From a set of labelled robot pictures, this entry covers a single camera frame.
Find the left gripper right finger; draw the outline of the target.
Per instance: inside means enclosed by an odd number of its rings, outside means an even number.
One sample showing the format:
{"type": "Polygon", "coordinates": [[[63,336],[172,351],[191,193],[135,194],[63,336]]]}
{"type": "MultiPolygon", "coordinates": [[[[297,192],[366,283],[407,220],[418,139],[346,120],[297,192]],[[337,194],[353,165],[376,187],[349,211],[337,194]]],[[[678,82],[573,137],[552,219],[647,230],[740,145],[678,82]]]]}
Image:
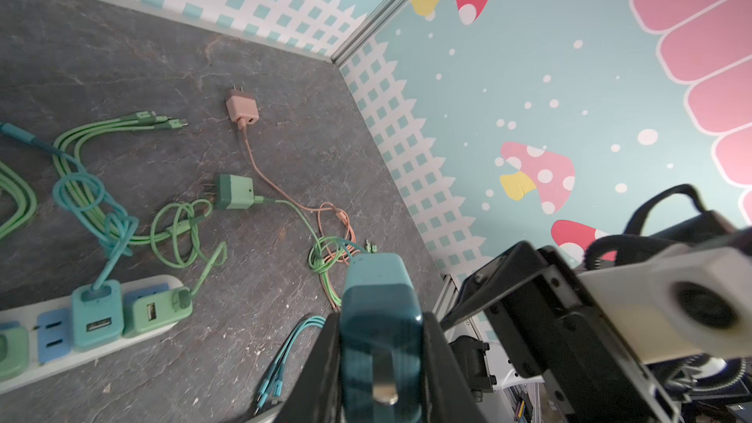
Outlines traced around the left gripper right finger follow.
{"type": "Polygon", "coordinates": [[[420,397],[425,422],[484,422],[434,313],[424,313],[420,397]]]}

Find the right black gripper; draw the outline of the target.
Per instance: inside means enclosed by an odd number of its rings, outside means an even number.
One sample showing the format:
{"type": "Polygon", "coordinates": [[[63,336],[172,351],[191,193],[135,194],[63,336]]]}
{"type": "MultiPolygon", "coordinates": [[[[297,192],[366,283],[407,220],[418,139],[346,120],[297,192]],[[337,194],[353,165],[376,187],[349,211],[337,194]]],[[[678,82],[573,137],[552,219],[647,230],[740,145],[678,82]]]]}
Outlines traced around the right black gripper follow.
{"type": "Polygon", "coordinates": [[[569,422],[676,422],[679,407],[552,247],[519,242],[468,277],[441,321],[483,313],[514,371],[569,422]]]}

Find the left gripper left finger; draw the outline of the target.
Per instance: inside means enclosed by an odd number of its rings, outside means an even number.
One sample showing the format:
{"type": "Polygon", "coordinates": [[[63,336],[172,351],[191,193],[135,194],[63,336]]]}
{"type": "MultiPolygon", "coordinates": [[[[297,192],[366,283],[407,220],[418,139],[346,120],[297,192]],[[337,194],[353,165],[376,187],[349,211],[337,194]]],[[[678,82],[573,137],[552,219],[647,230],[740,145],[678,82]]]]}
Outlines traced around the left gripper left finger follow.
{"type": "Polygon", "coordinates": [[[342,421],[339,313],[327,317],[299,379],[274,423],[342,421]]]}

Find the teal charger plug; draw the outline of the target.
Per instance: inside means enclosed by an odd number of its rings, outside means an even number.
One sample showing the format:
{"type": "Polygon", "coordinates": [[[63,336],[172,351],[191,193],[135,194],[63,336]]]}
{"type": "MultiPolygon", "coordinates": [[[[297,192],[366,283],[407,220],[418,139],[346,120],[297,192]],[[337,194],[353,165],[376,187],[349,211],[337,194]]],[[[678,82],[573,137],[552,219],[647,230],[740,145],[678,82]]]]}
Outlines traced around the teal charger plug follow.
{"type": "Polygon", "coordinates": [[[84,285],[72,292],[72,342],[83,353],[113,343],[123,336],[121,283],[107,280],[94,290],[84,285]]]}
{"type": "Polygon", "coordinates": [[[339,319],[346,421],[421,420],[423,325],[417,293],[399,255],[354,257],[339,319]]]}

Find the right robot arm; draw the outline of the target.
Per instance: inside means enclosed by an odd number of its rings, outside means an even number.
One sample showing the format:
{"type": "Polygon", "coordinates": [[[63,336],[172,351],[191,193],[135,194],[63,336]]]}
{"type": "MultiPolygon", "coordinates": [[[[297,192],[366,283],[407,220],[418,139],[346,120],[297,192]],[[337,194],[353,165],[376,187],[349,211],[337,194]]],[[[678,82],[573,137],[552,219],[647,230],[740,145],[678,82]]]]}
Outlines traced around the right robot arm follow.
{"type": "Polygon", "coordinates": [[[748,372],[751,231],[678,185],[593,239],[579,269],[515,244],[463,282],[441,325],[474,315],[566,420],[676,422],[748,372]]]}

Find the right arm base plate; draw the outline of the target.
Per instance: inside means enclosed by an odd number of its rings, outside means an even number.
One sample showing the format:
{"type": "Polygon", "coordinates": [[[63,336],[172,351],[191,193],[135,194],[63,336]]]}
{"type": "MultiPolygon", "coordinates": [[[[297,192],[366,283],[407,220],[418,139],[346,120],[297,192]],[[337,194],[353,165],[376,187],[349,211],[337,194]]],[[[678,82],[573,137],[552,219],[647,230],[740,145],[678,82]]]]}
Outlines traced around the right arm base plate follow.
{"type": "Polygon", "coordinates": [[[450,342],[450,348],[471,395],[476,401],[483,401],[484,395],[493,393],[497,384],[497,377],[488,366],[490,345],[470,336],[460,336],[450,342]]]}

